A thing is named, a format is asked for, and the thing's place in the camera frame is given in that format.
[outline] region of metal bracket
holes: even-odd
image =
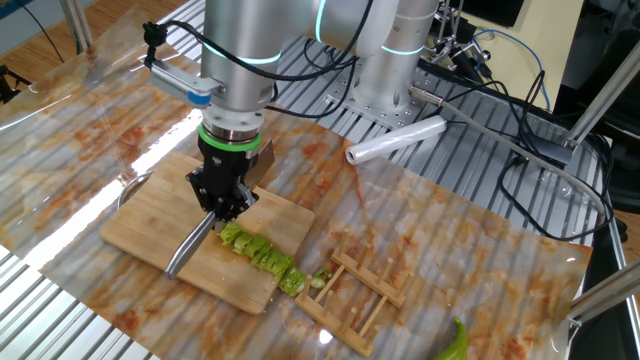
[[[326,90],[326,99],[328,101],[337,103],[340,101],[344,92],[347,91],[347,78],[348,76],[342,74],[336,81]],[[429,84],[430,81],[421,74],[414,75],[414,81],[420,84]],[[412,99],[405,107],[398,107],[393,111],[376,108],[374,105],[366,104],[354,96],[349,96],[345,100],[343,106],[356,114],[359,114],[369,120],[372,120],[380,125],[388,127],[390,129],[400,129],[404,126],[411,125],[418,120],[418,116],[424,109],[426,103]]]

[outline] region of led light ring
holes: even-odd
[[[420,47],[419,49],[413,50],[413,51],[398,51],[398,50],[389,49],[388,47],[382,45],[382,50],[394,55],[414,55],[422,51],[422,49],[423,47]]]
[[[212,53],[226,58],[226,56],[222,55],[222,53],[220,53],[218,50],[212,48],[211,46],[207,45],[207,44],[203,44],[209,51],[211,51]],[[266,64],[271,64],[274,63],[276,61],[278,61],[280,59],[280,56],[282,56],[282,53],[278,53],[278,55],[276,56],[272,56],[270,58],[265,58],[265,59],[252,59],[252,58],[243,58],[243,57],[239,57],[238,59],[246,62],[247,64],[251,64],[251,65],[266,65]]]

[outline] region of green light ring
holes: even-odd
[[[206,142],[207,144],[213,146],[216,149],[229,151],[229,152],[241,152],[241,151],[253,150],[257,148],[258,145],[260,145],[260,140],[262,139],[262,133],[258,133],[258,136],[256,136],[256,138],[249,143],[238,144],[238,145],[226,144],[209,136],[209,134],[207,134],[207,131],[204,129],[204,126],[202,124],[200,125],[200,129],[198,130],[198,134],[200,135],[200,138],[204,140],[204,142]]]

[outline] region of marble-patterned surface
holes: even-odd
[[[170,151],[197,156],[199,111],[156,90],[142,66],[139,10],[87,53],[0,109],[0,243],[164,359],[358,357],[278,293],[250,316],[102,242],[98,229],[123,186]],[[192,73],[197,64],[163,49]],[[270,114],[264,139],[276,162],[261,186],[316,214],[296,261],[311,272],[343,236],[369,266],[417,280],[401,310],[381,311],[372,358],[424,359],[450,341],[452,317],[469,332],[469,359],[562,358],[552,343],[586,270],[589,248],[533,234],[386,160],[353,167],[347,141],[319,125]],[[336,314],[378,295],[349,275]]]

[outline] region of floor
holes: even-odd
[[[158,20],[174,10],[185,0],[96,0],[86,7],[87,19],[94,38],[99,37],[127,10],[138,4],[152,20]],[[70,59],[75,56],[69,28],[64,21],[48,30],[49,36],[56,43],[62,57]],[[29,41],[19,45],[0,57],[0,64],[7,65],[15,73],[27,80],[35,81],[60,64],[55,52],[43,34],[38,34]],[[616,216],[624,221],[629,229],[629,240],[623,245],[627,262],[640,258],[640,215],[616,212]]]

